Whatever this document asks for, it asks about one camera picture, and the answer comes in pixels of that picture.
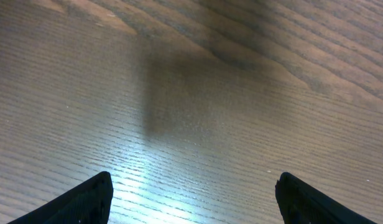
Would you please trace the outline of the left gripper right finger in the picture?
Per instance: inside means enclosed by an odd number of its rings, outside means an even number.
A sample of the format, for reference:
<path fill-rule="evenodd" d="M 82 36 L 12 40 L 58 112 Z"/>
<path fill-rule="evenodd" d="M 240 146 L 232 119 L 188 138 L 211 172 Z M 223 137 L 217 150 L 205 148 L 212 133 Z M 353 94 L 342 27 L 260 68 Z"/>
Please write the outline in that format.
<path fill-rule="evenodd" d="M 289 172 L 277 181 L 275 197 L 285 224 L 375 224 Z"/>

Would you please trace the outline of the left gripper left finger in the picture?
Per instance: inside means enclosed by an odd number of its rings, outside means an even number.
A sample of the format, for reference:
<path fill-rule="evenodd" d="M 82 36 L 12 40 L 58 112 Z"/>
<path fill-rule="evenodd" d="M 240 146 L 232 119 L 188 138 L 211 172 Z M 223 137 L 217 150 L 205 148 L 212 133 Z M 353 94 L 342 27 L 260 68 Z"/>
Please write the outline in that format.
<path fill-rule="evenodd" d="M 113 192 L 103 171 L 9 224 L 107 224 Z"/>

